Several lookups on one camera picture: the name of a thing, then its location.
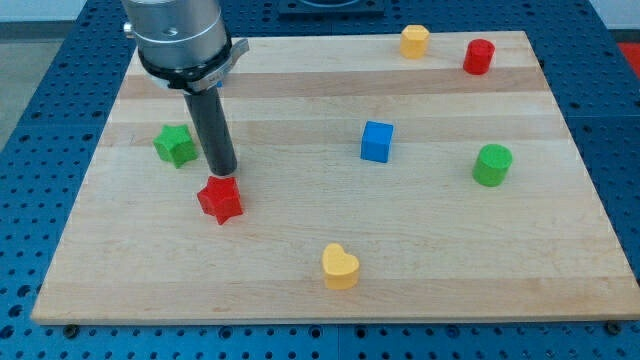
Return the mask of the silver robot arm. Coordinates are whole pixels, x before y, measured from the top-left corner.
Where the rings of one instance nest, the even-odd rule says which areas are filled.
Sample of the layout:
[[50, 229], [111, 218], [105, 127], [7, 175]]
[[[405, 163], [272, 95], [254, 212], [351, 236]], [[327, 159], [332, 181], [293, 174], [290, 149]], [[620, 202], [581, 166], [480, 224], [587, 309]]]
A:
[[162, 87], [199, 94], [219, 83], [249, 51], [234, 41], [217, 0], [123, 0], [123, 31], [143, 68]]

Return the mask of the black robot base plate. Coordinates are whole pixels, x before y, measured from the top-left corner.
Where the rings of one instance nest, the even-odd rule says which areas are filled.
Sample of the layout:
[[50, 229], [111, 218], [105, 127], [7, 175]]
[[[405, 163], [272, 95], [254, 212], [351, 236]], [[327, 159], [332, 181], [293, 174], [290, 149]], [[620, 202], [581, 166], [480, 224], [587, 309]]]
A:
[[385, 0], [278, 0], [280, 16], [381, 15]]

